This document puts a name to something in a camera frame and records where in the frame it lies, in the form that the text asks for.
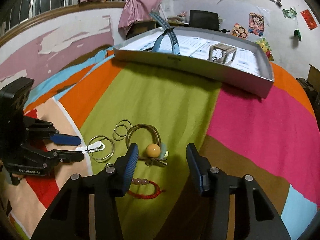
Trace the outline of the beige hair claw clip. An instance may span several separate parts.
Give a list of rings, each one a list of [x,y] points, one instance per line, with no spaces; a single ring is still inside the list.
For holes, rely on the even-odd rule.
[[[223,43],[211,45],[208,61],[230,66],[236,56],[237,48]]]

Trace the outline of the anime character poster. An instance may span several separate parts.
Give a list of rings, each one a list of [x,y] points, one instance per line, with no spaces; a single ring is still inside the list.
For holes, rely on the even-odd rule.
[[[262,37],[264,34],[264,17],[251,12],[249,14],[248,31],[249,33]]]

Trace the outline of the green photo on wall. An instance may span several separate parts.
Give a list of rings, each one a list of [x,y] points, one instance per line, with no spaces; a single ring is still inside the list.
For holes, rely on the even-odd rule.
[[[297,12],[293,8],[282,9],[282,13],[285,18],[295,18],[297,16]]]

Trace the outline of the red paper on wall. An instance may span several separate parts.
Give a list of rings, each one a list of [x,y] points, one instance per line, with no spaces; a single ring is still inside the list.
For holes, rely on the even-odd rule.
[[[318,25],[317,25],[315,19],[313,18],[311,12],[309,11],[309,9],[303,10],[300,13],[301,13],[302,17],[304,18],[304,20],[310,30],[313,30],[318,27]]]

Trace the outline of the yellow bear poster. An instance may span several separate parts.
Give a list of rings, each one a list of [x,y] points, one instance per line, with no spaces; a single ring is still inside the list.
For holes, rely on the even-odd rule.
[[[260,46],[260,48],[266,54],[269,61],[274,61],[272,49],[264,37],[259,38],[257,41],[255,41],[255,43]]]

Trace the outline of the colourful patchwork bed sheet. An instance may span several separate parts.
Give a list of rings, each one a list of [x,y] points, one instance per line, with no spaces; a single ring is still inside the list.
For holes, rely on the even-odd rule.
[[[168,165],[137,164],[135,177],[151,185],[133,185],[117,200],[125,239],[199,236],[204,200],[188,178],[191,142],[227,174],[252,175],[297,239],[319,210],[319,129],[298,81],[272,68],[274,84],[261,99],[202,77],[119,62],[103,50],[36,86],[25,111],[79,135],[84,145],[96,135],[110,137],[124,119],[157,128]]]

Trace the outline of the green wall hook item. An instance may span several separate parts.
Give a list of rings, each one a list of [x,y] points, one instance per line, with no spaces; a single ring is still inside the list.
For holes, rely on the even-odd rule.
[[[300,33],[299,29],[294,30],[294,37],[296,37],[299,40],[299,42],[302,41],[302,37],[301,37],[301,33]]]

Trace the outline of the cartoon family poster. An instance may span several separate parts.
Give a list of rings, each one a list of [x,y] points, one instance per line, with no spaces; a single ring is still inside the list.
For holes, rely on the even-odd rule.
[[[242,25],[236,23],[231,31],[231,35],[246,39],[248,38],[248,31]]]

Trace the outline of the grey shallow tray box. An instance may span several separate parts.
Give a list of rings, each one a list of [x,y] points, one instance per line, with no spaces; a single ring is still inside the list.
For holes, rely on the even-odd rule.
[[[271,64],[259,45],[217,31],[176,27],[180,54],[172,52],[171,41],[165,36],[157,51],[153,47],[164,33],[162,27],[139,34],[114,46],[116,59],[176,69],[221,81],[266,98],[274,83]],[[211,45],[223,43],[237,48],[230,66],[208,61]]]

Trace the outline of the wooden headboard rail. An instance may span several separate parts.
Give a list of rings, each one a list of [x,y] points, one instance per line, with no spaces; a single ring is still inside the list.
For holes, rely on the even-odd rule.
[[[53,9],[42,14],[36,15],[32,18],[29,18],[22,23],[14,26],[12,29],[7,31],[2,37],[0,45],[1,47],[16,37],[18,34],[34,27],[40,23],[46,22],[58,18],[63,15],[72,14],[75,12],[88,11],[94,9],[112,9],[112,8],[123,8],[125,2],[123,1],[107,1],[107,2],[86,2],[76,5],[70,5],[67,7],[60,7]]]

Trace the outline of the pink curtain right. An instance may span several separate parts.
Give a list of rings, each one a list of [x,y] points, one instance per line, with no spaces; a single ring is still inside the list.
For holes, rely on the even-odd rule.
[[[126,37],[135,22],[149,20],[149,13],[158,11],[161,2],[162,0],[126,0],[118,24],[121,36]]]

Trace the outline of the black office chair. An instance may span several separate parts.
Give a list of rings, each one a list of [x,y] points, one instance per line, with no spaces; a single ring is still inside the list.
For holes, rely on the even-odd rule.
[[[219,17],[215,12],[203,10],[189,11],[189,27],[228,33],[228,29],[220,29]]]

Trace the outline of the wooden desk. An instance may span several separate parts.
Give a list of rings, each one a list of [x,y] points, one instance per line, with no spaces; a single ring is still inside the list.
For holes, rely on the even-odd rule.
[[[173,27],[187,27],[188,23],[177,22],[177,21],[168,21],[168,24]],[[129,31],[126,34],[126,39],[135,37],[141,33],[150,31],[152,29],[159,28],[161,25],[155,20],[148,21],[138,21],[131,25]]]

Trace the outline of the white hair clip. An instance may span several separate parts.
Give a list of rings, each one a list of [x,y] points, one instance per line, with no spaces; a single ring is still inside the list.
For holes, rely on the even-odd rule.
[[[88,146],[77,147],[75,151],[81,153],[93,153],[97,151],[103,151],[104,149],[105,145],[102,143],[102,141],[98,140]]]

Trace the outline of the dark bag on floor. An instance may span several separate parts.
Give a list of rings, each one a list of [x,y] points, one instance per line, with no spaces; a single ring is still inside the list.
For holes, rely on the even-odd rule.
[[[304,89],[309,101],[314,109],[319,109],[319,92],[306,79],[300,77],[296,79]]]

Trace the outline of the brown hair tie yellow bead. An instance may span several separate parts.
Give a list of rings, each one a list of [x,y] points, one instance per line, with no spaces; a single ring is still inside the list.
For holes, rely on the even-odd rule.
[[[148,142],[144,140],[142,153],[138,155],[138,160],[143,161],[146,166],[166,167],[168,165],[168,149],[162,142],[159,131],[155,126],[147,124],[133,125],[127,132],[125,144],[127,147],[131,144],[134,134],[147,135]]]

